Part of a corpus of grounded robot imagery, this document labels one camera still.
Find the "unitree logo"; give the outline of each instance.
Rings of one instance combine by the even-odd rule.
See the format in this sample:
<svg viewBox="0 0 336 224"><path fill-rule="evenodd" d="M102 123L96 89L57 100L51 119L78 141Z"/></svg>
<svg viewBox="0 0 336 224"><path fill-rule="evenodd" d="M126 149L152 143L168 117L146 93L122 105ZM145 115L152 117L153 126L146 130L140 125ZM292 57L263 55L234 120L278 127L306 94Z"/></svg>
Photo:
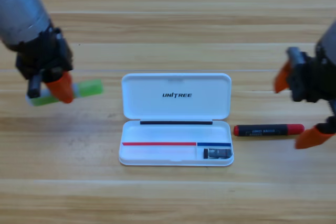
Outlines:
<svg viewBox="0 0 336 224"><path fill-rule="evenodd" d="M175 93L171 93L171 94L163 94L162 97L173 97L173 98L177 98L177 97L191 97L193 94L175 94Z"/></svg>

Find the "white box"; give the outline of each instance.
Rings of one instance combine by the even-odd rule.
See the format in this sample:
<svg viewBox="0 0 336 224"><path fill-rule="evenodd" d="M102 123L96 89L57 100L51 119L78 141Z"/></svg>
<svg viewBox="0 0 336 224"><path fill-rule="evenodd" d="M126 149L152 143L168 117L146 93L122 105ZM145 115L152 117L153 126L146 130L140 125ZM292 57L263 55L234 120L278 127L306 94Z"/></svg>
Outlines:
<svg viewBox="0 0 336 224"><path fill-rule="evenodd" d="M122 79L119 160L125 165L228 166L231 78L224 73L142 73ZM204 158L205 148L230 149Z"/></svg>

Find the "green marker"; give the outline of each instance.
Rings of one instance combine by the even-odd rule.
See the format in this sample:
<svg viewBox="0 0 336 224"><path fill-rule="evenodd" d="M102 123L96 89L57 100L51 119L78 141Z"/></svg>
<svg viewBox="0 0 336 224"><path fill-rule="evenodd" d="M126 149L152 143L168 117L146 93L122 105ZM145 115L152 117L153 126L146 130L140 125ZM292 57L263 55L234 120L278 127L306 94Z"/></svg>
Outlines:
<svg viewBox="0 0 336 224"><path fill-rule="evenodd" d="M74 92L74 98L89 97L91 95L102 94L103 84L101 80L82 81L72 84L72 90ZM26 96L26 100L31 106L43 106L59 102L59 100L54 97L48 89L41 90L40 97L31 99Z"/></svg>

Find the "blue stripe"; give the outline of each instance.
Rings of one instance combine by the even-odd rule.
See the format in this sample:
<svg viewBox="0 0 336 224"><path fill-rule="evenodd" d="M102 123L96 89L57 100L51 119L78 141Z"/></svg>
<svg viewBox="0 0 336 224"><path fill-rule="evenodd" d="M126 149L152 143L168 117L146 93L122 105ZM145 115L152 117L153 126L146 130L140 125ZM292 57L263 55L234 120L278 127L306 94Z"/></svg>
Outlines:
<svg viewBox="0 0 336 224"><path fill-rule="evenodd" d="M225 147L231 147L231 143L197 143L197 146L225 146Z"/></svg>

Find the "open box lid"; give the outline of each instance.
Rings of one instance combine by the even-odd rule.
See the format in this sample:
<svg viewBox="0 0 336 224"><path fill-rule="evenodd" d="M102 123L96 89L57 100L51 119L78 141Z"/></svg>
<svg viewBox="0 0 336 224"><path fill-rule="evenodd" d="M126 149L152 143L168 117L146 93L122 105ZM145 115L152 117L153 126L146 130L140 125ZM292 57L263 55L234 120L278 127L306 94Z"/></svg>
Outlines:
<svg viewBox="0 0 336 224"><path fill-rule="evenodd" d="M224 73L132 73L122 79L124 115L145 121L228 117L231 78Z"/></svg>

